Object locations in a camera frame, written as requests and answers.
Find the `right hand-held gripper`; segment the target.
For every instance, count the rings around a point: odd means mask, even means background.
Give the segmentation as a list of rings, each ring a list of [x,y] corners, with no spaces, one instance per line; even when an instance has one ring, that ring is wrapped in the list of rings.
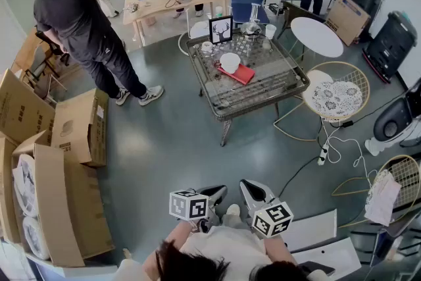
[[[239,188],[248,209],[245,221],[252,230],[272,238],[288,229],[293,213],[286,202],[250,180],[240,180]]]

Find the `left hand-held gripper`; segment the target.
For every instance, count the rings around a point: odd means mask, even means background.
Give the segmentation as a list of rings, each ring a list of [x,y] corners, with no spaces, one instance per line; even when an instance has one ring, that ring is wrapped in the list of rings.
[[[178,220],[192,222],[196,231],[208,233],[213,226],[220,225],[216,207],[227,193],[225,185],[170,192],[169,214]]]

